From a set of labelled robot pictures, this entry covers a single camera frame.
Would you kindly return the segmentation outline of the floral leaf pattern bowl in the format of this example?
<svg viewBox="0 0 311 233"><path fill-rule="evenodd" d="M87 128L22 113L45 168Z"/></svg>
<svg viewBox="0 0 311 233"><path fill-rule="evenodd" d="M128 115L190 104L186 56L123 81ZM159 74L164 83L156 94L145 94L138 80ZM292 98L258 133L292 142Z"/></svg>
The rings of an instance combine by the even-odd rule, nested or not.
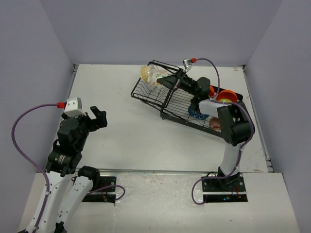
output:
<svg viewBox="0 0 311 233"><path fill-rule="evenodd" d="M166 70L158 70L154 67L151 67L148 73L147 84L150 90L158 94L162 88L162 84L160 84L157 80L160 78L167 77L169 72Z"/></svg>

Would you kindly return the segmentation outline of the yellow sun pattern bowl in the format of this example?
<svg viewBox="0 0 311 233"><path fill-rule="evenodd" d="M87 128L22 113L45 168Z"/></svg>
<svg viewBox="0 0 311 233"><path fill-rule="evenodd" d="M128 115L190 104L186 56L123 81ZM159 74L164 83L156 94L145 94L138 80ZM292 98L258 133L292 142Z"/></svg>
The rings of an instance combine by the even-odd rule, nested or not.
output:
<svg viewBox="0 0 311 233"><path fill-rule="evenodd" d="M148 83L151 80L151 77L153 75L152 68L152 66L142 66L139 70L140 78L145 83Z"/></svg>

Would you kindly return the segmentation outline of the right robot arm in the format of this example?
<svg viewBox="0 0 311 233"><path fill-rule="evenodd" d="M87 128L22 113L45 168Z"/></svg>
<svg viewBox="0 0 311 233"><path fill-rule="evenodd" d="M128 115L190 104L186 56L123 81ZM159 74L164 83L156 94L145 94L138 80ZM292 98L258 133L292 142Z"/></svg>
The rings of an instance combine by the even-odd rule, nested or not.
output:
<svg viewBox="0 0 311 233"><path fill-rule="evenodd" d="M229 190L240 175L240 160L244 146L252 139L254 124L242 101L216 100L211 96L210 80L201 77L194 80L184 71L157 78L159 84L169 89L182 89L193 95L188 112L196 119L214 117L219 120L221 135L226 142L224 157L218 167L217 186Z"/></svg>

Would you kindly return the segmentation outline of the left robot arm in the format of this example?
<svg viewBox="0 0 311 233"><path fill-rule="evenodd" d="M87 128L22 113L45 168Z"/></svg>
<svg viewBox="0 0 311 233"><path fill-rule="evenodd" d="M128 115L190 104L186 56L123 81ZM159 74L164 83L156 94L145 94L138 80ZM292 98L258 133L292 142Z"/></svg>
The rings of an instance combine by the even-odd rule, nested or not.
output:
<svg viewBox="0 0 311 233"><path fill-rule="evenodd" d="M69 110L68 105L56 105L64 109L63 120L46 167L41 170L45 185L35 214L24 230L26 233L65 233L83 198L101 185L98 169L84 166L76 171L76 168L89 133L107 126L106 111L91 106L95 115L91 119L78 108Z"/></svg>

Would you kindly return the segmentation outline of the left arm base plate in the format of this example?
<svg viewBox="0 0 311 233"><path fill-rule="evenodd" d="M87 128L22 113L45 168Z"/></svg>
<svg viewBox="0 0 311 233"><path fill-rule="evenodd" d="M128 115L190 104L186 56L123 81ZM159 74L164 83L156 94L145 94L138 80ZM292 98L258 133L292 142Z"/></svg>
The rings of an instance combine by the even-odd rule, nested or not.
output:
<svg viewBox="0 0 311 233"><path fill-rule="evenodd" d="M117 181L116 176L101 176L99 179L98 186L93 188L92 191L109 185L115 185L116 181ZM108 189L101 190L99 192L94 192L85 196L82 202L115 203L116 199L115 191L116 191L115 187L110 187Z"/></svg>

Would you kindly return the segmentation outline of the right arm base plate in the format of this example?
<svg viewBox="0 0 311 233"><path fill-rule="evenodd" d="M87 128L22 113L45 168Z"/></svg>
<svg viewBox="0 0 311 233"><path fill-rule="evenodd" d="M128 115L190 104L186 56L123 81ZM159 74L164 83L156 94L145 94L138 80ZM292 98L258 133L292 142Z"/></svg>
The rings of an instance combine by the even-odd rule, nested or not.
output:
<svg viewBox="0 0 311 233"><path fill-rule="evenodd" d="M243 176L231 183L223 180L206 179L202 181L204 203L248 202Z"/></svg>

